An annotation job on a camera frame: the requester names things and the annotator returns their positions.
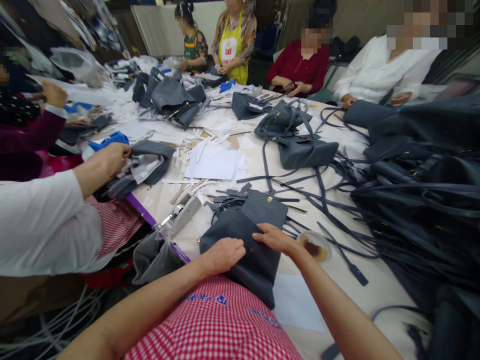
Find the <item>white shirt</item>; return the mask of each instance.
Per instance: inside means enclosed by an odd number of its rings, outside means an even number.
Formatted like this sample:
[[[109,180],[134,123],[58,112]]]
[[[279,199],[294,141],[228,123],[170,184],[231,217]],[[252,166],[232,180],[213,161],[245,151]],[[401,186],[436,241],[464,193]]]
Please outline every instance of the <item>white shirt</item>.
[[[0,202],[0,276],[92,273],[115,254],[97,259],[102,220],[84,202],[73,170],[0,181]]]
[[[442,50],[406,50],[387,63],[391,51],[387,36],[374,37],[355,56],[333,89],[333,100],[342,103],[349,94],[357,99],[379,103],[388,92],[411,92],[410,100],[419,96],[420,85],[430,66]]]

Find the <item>red striped shirt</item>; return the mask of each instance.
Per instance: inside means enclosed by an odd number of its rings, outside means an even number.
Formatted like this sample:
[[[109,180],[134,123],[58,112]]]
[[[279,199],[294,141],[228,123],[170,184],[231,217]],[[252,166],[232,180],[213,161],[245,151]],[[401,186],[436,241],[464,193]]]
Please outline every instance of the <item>red striped shirt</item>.
[[[126,200],[98,202],[90,196],[85,202],[94,206],[101,217],[103,244],[99,259],[125,245],[145,222]]]
[[[125,360],[302,359],[275,315],[224,276],[198,284]]]

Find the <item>white wall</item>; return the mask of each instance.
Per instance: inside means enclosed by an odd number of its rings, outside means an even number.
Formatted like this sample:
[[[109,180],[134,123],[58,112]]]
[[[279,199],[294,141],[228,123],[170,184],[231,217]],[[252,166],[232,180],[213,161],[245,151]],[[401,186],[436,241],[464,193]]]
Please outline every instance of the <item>white wall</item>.
[[[148,53],[153,57],[182,56],[184,54],[184,36],[175,19],[176,5],[132,6],[133,14],[145,41]],[[217,21],[226,9],[225,2],[196,2],[193,19],[198,29],[205,35],[208,53],[212,53]]]

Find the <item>red blouse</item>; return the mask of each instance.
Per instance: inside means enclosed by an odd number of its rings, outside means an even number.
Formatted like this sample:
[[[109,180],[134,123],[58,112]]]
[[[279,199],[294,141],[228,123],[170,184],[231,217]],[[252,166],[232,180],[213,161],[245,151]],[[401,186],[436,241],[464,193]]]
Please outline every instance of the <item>red blouse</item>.
[[[324,86],[329,56],[329,48],[324,45],[311,58],[304,60],[301,54],[300,39],[293,40],[272,65],[266,75],[266,80],[272,83],[273,78],[279,75],[293,82],[311,84],[310,94],[315,94]],[[281,86],[275,86],[273,91],[278,92],[281,89]]]

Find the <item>apron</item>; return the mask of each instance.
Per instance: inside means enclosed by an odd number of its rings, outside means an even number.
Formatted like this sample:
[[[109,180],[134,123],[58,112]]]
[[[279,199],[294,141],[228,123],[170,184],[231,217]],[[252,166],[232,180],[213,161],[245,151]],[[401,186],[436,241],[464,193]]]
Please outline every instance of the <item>apron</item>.
[[[240,12],[240,19],[235,30],[227,30],[230,16],[227,16],[226,18],[225,28],[223,29],[223,34],[220,39],[220,48],[218,50],[218,57],[223,66],[231,63],[242,52],[242,14],[243,10]],[[237,83],[242,85],[247,85],[248,77],[248,65],[239,66],[228,73],[228,79],[234,78]]]
[[[187,60],[195,60],[197,58],[197,49],[195,48],[195,41],[197,40],[198,31],[199,31],[198,29],[195,30],[195,33],[191,38],[186,36],[183,42],[183,47],[184,47],[183,56]],[[192,70],[200,74],[204,72],[205,66],[189,66],[187,67],[186,70],[187,71]]]

